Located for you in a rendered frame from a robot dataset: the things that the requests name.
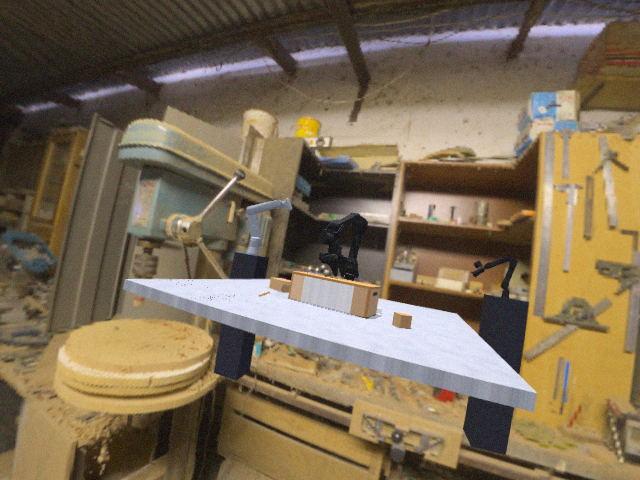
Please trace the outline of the tan cardboard cube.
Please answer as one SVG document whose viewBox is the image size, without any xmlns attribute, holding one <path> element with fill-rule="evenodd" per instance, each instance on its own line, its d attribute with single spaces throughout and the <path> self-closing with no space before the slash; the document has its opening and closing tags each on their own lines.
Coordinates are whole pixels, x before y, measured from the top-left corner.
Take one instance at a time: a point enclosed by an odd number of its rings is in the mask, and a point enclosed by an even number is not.
<svg viewBox="0 0 640 480">
<path fill-rule="evenodd" d="M 399 328 L 410 329 L 412 316 L 406 313 L 394 312 L 392 325 Z"/>
</svg>

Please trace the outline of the tan rectangular block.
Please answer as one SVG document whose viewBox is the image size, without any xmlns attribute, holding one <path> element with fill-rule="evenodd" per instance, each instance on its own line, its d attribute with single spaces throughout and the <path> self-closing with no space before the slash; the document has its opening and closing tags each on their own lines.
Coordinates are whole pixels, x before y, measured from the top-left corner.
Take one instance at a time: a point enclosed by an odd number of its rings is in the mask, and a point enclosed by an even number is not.
<svg viewBox="0 0 640 480">
<path fill-rule="evenodd" d="M 269 288 L 278 292 L 289 293 L 291 281 L 282 278 L 270 278 Z"/>
</svg>

